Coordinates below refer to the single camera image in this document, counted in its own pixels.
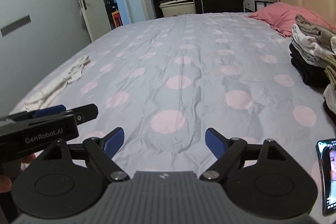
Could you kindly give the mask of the person's left hand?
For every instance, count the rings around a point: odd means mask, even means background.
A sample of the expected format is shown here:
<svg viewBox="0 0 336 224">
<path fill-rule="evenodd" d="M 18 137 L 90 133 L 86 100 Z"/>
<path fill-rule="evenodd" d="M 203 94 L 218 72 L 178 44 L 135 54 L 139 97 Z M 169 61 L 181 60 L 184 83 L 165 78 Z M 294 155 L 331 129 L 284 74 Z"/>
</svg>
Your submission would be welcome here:
<svg viewBox="0 0 336 224">
<path fill-rule="evenodd" d="M 36 159 L 35 154 L 21 159 L 1 163 L 1 193 L 9 192 L 15 179 L 23 170 L 23 164 L 30 164 Z"/>
</svg>

